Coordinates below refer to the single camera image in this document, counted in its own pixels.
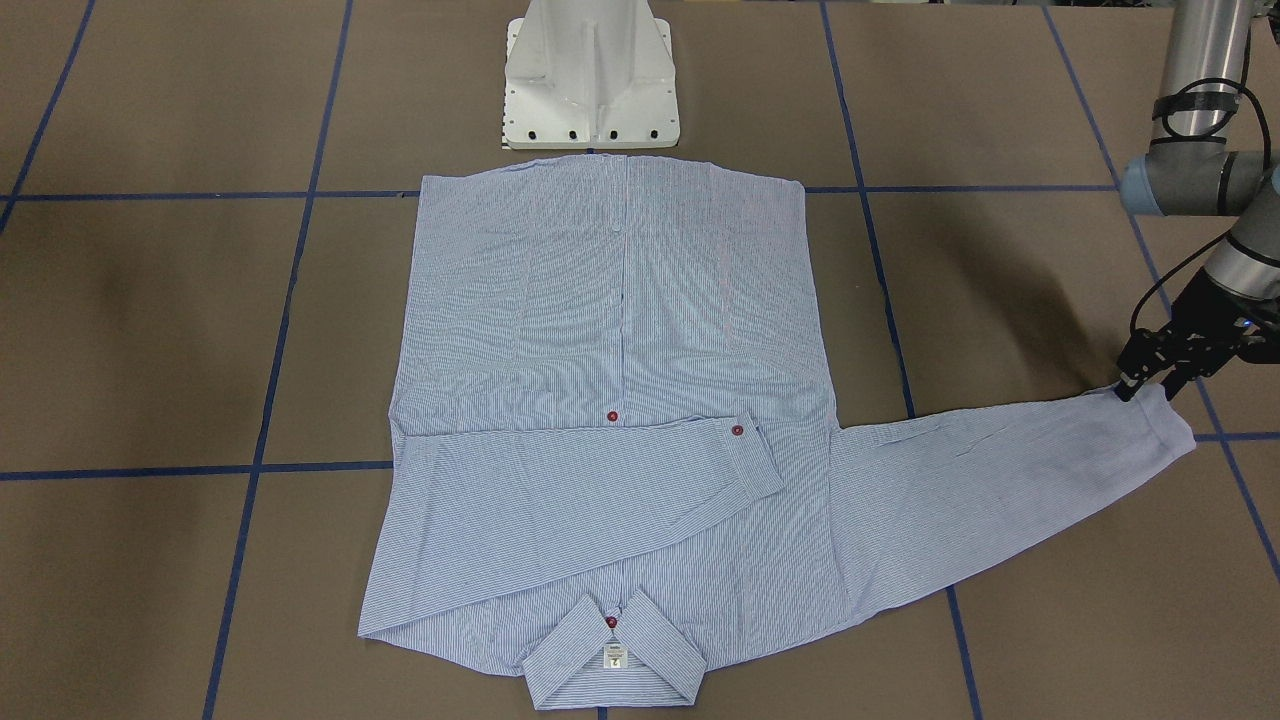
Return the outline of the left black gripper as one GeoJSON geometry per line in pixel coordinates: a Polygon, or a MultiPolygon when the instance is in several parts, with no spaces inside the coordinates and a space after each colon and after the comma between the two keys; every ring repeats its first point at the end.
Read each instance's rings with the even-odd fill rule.
{"type": "Polygon", "coordinates": [[[1129,402],[1170,369],[1164,392],[1172,401],[1187,384],[1238,359],[1236,342],[1260,319],[1260,299],[1233,292],[1211,275],[1193,275],[1172,304],[1170,341],[1165,334],[1132,334],[1126,341],[1116,360],[1115,396],[1129,402]]]}

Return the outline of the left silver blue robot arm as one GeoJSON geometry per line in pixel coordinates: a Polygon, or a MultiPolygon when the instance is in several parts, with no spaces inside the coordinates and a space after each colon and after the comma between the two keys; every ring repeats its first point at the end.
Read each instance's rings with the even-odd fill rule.
{"type": "Polygon", "coordinates": [[[1199,269],[1169,322],[1138,327],[1117,359],[1128,401],[1158,379],[1167,397],[1231,360],[1277,363],[1277,142],[1245,82],[1253,1],[1179,1],[1151,111],[1147,151],[1120,181],[1135,217],[1221,217],[1231,225],[1190,260],[1199,269]]]}

